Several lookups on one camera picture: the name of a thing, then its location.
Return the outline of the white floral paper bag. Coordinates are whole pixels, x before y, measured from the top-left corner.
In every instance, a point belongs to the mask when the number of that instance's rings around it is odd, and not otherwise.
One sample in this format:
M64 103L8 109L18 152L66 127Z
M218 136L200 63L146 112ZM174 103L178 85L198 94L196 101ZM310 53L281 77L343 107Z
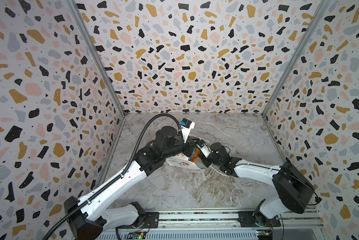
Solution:
M172 167L180 167L180 168L191 169L191 170L206 169L207 167L202 163L202 160L201 160L204 157L202 153L199 155L199 157L196 159L196 161L194 163L190 161L193 151L199 150L199 148L197 147L197 144L200 140L203 140L203 139L199 139L194 136L189 136L187 138L186 143L196 142L196 145L192 149L190 149L189 151L186 151L186 153L190 153L189 157L187 155L185 155L184 153L180 153L180 154L177 154L176 156L167 158L166 162ZM209 141L208 140L204 140L204 141L207 143L207 146L209 147Z

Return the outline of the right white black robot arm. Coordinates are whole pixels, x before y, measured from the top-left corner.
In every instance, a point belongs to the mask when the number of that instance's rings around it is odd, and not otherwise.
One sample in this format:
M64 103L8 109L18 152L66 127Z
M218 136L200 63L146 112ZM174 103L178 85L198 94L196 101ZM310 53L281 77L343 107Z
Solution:
M231 157L221 143L208 146L201 141L198 145L203 154L202 163L206 167L215 165L225 175L256 180L276 190L276 197L262 200L254 210L254 216L259 222L285 212L303 214L315 194L313 185L291 163L281 166L262 165Z

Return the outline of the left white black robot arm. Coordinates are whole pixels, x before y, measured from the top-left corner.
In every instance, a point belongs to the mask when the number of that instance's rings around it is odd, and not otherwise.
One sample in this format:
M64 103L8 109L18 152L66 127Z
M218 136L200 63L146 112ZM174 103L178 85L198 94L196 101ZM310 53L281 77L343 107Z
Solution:
M164 162L178 154L190 157L197 144L188 140L194 123L189 127L165 126L156 132L153 144L136 153L131 163L117 175L83 197L70 197L64 203L67 222L77 240L95 240L104 230L144 225L146 211L137 202L116 209L109 206L133 185L142 181L164 165Z

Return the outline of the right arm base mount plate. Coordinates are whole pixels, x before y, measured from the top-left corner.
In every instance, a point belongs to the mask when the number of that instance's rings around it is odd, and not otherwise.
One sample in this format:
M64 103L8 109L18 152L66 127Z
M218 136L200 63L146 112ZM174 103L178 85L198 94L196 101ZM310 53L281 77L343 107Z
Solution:
M242 228L281 227L281 222L278 217L267 219L262 213L255 211L239 211L237 221Z

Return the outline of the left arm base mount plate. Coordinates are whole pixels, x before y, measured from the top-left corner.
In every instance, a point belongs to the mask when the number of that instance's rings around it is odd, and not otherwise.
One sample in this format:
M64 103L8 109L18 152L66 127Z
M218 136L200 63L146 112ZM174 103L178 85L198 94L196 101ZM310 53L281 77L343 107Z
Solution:
M119 229L157 229L159 225L159 216L159 212L146 212L143 220L141 217L138 217L135 223L120 226Z

